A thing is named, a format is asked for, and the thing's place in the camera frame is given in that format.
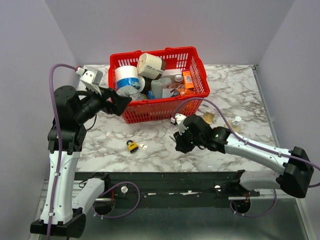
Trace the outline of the small silver keys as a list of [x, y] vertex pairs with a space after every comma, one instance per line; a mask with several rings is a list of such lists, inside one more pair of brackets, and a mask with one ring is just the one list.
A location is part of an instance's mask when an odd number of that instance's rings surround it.
[[148, 146], [145, 145], [145, 144], [143, 144], [143, 143], [139, 144], [138, 146], [139, 146], [140, 148], [142, 148], [143, 150], [146, 150], [146, 149], [148, 148]]

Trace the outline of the yellow padlock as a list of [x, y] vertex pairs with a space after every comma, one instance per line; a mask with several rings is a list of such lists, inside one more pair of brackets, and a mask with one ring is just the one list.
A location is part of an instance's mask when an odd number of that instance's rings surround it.
[[128, 140], [126, 144], [131, 154], [135, 153], [139, 149], [139, 146], [135, 141]]

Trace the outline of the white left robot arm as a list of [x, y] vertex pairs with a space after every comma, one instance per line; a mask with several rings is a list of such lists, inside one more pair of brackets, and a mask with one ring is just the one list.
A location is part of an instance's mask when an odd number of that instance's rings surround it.
[[132, 98], [120, 96], [110, 87], [100, 87], [96, 93], [65, 85], [53, 92], [53, 99], [54, 120], [47, 136], [50, 159], [47, 195], [40, 218], [30, 225], [30, 232], [79, 238], [96, 198], [107, 197], [111, 191], [108, 175], [95, 173], [73, 197], [76, 166], [87, 134], [85, 122], [100, 111], [120, 116]]

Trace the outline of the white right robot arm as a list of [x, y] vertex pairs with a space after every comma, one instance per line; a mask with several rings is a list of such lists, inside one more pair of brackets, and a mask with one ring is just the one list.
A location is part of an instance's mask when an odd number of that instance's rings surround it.
[[272, 147], [241, 136], [229, 128], [210, 127], [198, 115], [177, 114], [171, 123], [178, 127], [173, 137], [176, 151], [184, 154], [195, 147], [211, 152], [239, 156], [267, 167], [262, 171], [244, 171], [230, 183], [230, 191], [241, 196], [247, 190], [280, 189], [295, 198], [305, 198], [314, 173], [306, 151]]

